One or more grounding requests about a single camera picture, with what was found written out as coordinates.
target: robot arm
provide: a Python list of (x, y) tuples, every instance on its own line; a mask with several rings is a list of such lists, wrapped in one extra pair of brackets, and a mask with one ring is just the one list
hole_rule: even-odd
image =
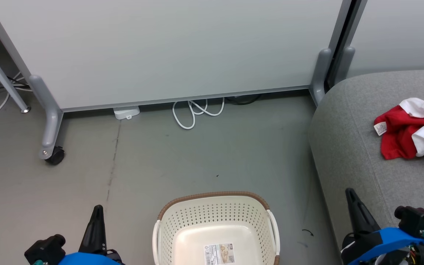
[(125, 265), (115, 250), (107, 250), (101, 205), (94, 207), (78, 252), (65, 255), (64, 244), (65, 238), (57, 234), (37, 241), (24, 255), (31, 265)]
[(353, 189), (347, 188), (346, 199), (354, 236), (343, 241), (344, 265), (424, 265), (423, 208), (399, 206), (399, 228), (380, 229)]

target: concrete floor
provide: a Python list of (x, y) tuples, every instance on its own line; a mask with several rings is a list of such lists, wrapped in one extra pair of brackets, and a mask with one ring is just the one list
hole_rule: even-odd
[[(314, 105), (306, 92), (226, 104), (190, 131), (176, 124), (170, 104), (123, 121), (111, 110), (66, 114), (58, 166), (37, 157), (45, 114), (30, 93), (22, 96), (31, 112), (20, 114), (12, 100), (0, 111), (0, 264), (27, 264), (24, 251), (56, 233), (66, 237), (67, 253), (76, 252), (101, 204), (108, 248), (128, 265), (152, 265), (153, 225), (166, 203), (235, 190), (271, 206), (281, 264), (340, 264), (307, 142)], [(188, 109), (178, 113), (189, 124)]]

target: whiteboard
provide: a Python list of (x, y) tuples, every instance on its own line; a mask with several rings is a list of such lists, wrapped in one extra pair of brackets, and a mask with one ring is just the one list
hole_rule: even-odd
[(351, 41), (347, 77), (424, 69), (424, 0), (369, 0)]
[(0, 0), (61, 109), (310, 84), (342, 0)]

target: brown basket rim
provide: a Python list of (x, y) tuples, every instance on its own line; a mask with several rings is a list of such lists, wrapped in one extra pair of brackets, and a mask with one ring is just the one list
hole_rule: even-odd
[(254, 198), (255, 200), (259, 201), (264, 206), (265, 210), (269, 210), (269, 204), (263, 198), (261, 198), (261, 196), (257, 195), (256, 193), (252, 193), (252, 192), (249, 192), (249, 191), (207, 192), (207, 193), (199, 193), (199, 194), (195, 194), (195, 195), (184, 196), (184, 197), (176, 198), (176, 199), (170, 201), (169, 203), (167, 203), (163, 207), (163, 209), (161, 209), (160, 214), (158, 215), (158, 220), (161, 220), (163, 218), (163, 215), (165, 214), (166, 210), (168, 210), (172, 205), (174, 205), (176, 203), (187, 201), (187, 200), (192, 200), (192, 199), (198, 199), (198, 198), (220, 197), (220, 196), (247, 196), (247, 197), (251, 197), (251, 198)]

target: basket handle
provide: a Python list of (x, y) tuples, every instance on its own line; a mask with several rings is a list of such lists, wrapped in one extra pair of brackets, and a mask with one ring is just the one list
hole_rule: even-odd
[(158, 230), (160, 228), (160, 220), (156, 221), (155, 227), (153, 228), (153, 238), (152, 238), (152, 249), (153, 249), (153, 260), (155, 265), (160, 265), (158, 258)]
[(278, 224), (276, 222), (276, 218), (271, 213), (270, 210), (266, 210), (268, 212), (269, 218), (271, 219), (272, 230), (274, 231), (274, 242), (276, 243), (276, 255), (279, 255), (281, 251), (281, 239), (279, 238), (279, 229)]

